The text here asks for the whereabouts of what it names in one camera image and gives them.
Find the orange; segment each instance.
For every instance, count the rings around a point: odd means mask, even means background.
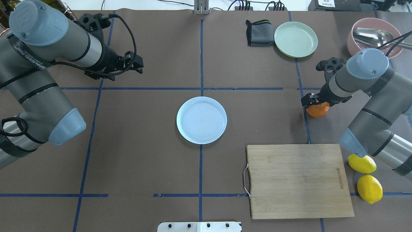
[[[325,115],[329,110],[329,103],[325,102],[319,105],[313,105],[306,108],[306,112],[314,118],[319,118]]]

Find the gray cloth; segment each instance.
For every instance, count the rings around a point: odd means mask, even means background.
[[[248,26],[246,30],[246,38],[248,39],[248,45],[251,47],[263,47],[271,46],[275,43],[272,24],[269,20],[260,20],[251,23],[246,20]]]

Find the white bracket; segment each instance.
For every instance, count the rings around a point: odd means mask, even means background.
[[[209,14],[209,0],[194,0],[194,14]]]
[[[157,232],[242,232],[240,222],[161,223]]]

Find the metal spoon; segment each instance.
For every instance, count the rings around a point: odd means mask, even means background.
[[[356,41],[363,42],[375,47],[379,47],[388,41],[393,39],[392,33],[386,30],[378,30],[372,28],[357,28],[353,31],[353,38]],[[409,43],[400,42],[399,47],[412,50],[412,45]]]

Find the bamboo cutting board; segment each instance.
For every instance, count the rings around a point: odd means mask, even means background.
[[[339,144],[248,145],[253,219],[353,217]]]

